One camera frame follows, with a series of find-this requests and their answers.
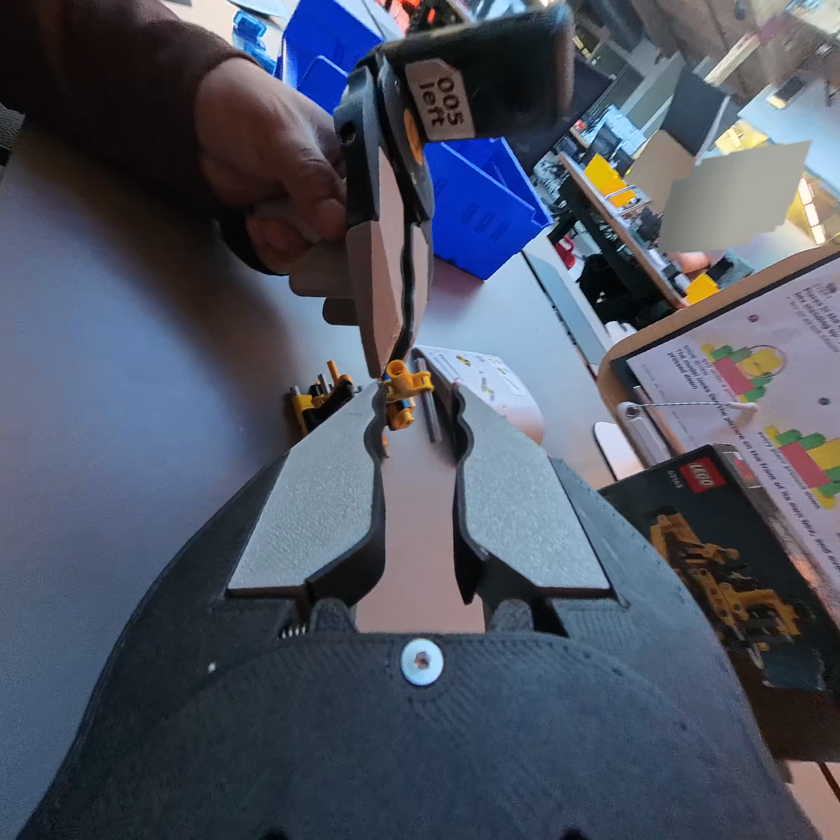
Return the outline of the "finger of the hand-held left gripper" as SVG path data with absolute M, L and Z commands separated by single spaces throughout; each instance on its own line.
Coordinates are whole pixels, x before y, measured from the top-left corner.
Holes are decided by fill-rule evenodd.
M 397 347 L 404 331 L 413 333 L 413 316 L 406 315 L 404 257 L 415 268 L 413 251 L 421 228 L 406 224 L 404 204 L 390 164 L 380 164 L 380 218 L 350 227 L 345 238 L 350 285 L 369 375 L 378 379 L 394 359 L 404 359 Z
M 410 224 L 403 253 L 402 359 L 410 355 L 424 320 L 434 275 L 434 250 L 427 239 L 427 226 Z

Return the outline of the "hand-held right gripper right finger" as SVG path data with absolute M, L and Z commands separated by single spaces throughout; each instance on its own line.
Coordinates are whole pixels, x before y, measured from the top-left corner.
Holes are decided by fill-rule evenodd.
M 611 585 L 545 449 L 468 388 L 454 385 L 451 399 L 463 601 L 606 597 Z

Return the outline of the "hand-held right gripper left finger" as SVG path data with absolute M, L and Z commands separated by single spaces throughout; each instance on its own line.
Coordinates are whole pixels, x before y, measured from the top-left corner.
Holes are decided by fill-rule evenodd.
M 355 607 L 385 568 L 381 384 L 367 385 L 288 451 L 227 593 Z

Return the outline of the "small yellow lego assembly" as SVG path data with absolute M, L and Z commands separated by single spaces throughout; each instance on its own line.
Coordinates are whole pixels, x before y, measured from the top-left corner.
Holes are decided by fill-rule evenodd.
M 433 377 L 422 355 L 415 356 L 410 362 L 390 362 L 381 383 L 384 387 L 385 420 L 388 430 L 400 432 L 414 425 L 416 410 L 420 406 L 430 442 L 435 445 L 442 441 L 443 433 L 435 404 Z

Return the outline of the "person's left forearm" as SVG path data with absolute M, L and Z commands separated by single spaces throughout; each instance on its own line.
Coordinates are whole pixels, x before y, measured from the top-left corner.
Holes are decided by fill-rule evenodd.
M 161 2 L 1 3 L 2 104 L 195 216 L 222 203 L 194 125 L 205 76 L 249 58 Z

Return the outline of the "yellow black lego model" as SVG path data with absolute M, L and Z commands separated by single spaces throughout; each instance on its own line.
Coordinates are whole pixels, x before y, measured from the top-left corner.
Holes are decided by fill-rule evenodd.
M 327 368 L 330 381 L 323 374 L 318 374 L 307 391 L 296 385 L 289 390 L 290 409 L 302 438 L 309 436 L 360 393 L 352 377 L 340 372 L 333 360 L 327 362 Z

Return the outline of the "lego instruction booklet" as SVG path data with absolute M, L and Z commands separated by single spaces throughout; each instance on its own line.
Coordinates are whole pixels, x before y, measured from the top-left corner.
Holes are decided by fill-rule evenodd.
M 413 357 L 430 373 L 436 398 L 449 417 L 454 415 L 453 390 L 458 385 L 474 393 L 535 444 L 543 443 L 544 421 L 539 406 L 502 358 L 427 344 L 416 345 Z

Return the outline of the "black lego box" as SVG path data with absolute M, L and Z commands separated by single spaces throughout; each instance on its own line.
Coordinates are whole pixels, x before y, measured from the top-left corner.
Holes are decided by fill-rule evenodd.
M 837 609 L 739 451 L 708 444 L 600 489 L 714 628 L 781 759 L 839 761 Z

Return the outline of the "person's left hand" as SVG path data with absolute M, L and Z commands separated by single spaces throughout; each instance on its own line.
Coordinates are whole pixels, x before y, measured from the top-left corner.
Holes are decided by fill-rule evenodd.
M 343 153 L 331 114 L 244 58 L 205 76 L 193 112 L 199 163 L 223 204 L 288 200 L 322 241 L 343 239 Z

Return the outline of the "large blue plastic bin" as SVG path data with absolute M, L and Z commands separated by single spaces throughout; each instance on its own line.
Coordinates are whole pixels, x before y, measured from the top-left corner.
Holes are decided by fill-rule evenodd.
M 429 143 L 436 257 L 489 279 L 553 220 L 504 139 Z

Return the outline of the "wooden workbench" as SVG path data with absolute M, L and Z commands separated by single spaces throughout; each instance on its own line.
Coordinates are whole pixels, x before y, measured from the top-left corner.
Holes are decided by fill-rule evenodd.
M 582 168 L 564 153 L 556 161 L 566 173 L 560 194 L 570 215 L 598 245 L 632 298 L 646 302 L 657 296 L 673 309 L 688 307 L 686 298 L 652 259 L 649 250 L 636 241 L 621 214 L 595 189 Z

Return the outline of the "small blue plastic bin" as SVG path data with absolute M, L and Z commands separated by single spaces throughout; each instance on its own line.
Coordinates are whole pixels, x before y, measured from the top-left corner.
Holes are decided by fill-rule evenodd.
M 349 75 L 326 56 L 318 55 L 299 78 L 297 90 L 333 115 L 347 89 Z

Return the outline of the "black chair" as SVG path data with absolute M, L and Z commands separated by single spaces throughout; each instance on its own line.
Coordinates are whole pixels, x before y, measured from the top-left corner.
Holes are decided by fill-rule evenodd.
M 602 254 L 584 258 L 577 283 L 584 299 L 603 324 L 624 322 L 639 330 L 674 311 L 661 297 L 635 300 Z

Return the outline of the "translucent blue box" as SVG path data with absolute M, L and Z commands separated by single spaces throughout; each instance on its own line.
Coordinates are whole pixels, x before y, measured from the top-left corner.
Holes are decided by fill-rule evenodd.
M 239 10 L 234 15 L 233 46 L 274 76 L 277 70 L 277 59 L 272 58 L 266 49 L 264 43 L 266 32 L 266 24 L 256 16 L 244 10 Z

